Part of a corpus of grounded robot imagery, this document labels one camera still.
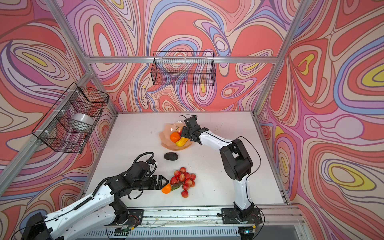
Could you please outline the small orange fake tangerine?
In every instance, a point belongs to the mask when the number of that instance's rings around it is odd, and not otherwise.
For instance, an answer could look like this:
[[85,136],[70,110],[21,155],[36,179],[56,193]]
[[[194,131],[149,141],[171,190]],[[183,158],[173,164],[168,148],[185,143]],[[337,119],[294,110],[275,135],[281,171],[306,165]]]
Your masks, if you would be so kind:
[[167,184],[166,186],[164,186],[162,188],[163,194],[169,194],[171,191],[172,191],[172,185],[171,184]]

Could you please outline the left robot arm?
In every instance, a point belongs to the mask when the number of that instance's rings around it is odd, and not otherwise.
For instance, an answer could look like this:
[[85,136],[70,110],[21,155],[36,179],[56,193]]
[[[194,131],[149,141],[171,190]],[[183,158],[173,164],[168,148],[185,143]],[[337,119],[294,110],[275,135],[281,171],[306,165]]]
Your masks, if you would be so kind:
[[75,240],[88,231],[109,224],[125,225],[130,218],[121,200],[132,191],[161,190],[162,175],[156,176],[155,154],[145,152],[135,158],[131,167],[101,180],[93,192],[76,202],[43,215],[30,217],[19,231],[23,240]]

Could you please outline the dark fake avocado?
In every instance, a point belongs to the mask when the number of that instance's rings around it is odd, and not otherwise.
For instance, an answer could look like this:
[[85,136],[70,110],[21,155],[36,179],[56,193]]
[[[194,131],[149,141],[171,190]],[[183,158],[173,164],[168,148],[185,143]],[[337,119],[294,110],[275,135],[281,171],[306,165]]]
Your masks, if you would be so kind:
[[178,160],[178,158],[179,158],[178,154],[174,152],[168,152],[164,154],[164,159],[168,161],[176,161]]

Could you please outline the red fake lychee bunch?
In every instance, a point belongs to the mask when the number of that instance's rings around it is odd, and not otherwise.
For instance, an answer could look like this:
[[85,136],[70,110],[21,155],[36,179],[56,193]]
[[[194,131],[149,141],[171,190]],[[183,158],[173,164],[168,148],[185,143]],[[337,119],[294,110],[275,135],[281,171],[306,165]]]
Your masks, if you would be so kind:
[[174,176],[171,178],[171,191],[181,190],[181,196],[183,198],[189,197],[190,188],[194,188],[197,175],[187,171],[185,167],[181,167],[174,172]]

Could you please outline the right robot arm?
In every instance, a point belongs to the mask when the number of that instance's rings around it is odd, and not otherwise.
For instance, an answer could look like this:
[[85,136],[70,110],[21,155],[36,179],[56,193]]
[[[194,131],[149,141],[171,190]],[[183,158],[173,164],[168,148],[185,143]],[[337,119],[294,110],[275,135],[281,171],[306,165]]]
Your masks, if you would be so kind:
[[220,152],[224,170],[228,177],[233,180],[235,201],[231,209],[231,215],[222,213],[225,219],[237,221],[241,224],[248,222],[254,214],[256,206],[251,200],[249,177],[253,174],[253,161],[243,142],[236,138],[228,140],[202,128],[196,115],[183,115],[185,126],[181,136],[192,142],[208,146]]

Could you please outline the large orange fake persimmon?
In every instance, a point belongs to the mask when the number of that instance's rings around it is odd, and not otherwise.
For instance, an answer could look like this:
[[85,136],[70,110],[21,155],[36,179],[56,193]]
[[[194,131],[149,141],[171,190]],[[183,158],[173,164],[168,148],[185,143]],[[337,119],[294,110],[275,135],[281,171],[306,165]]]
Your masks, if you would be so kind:
[[172,132],[170,135],[170,140],[173,143],[177,143],[181,139],[181,135],[178,132]]

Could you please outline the red fake apple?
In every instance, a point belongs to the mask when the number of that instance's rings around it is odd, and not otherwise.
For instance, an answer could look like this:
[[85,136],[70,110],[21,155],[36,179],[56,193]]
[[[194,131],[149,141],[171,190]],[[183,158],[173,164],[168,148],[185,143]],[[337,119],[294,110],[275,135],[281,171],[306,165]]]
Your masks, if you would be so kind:
[[180,135],[182,134],[184,126],[180,126],[176,129],[176,132],[179,133]]

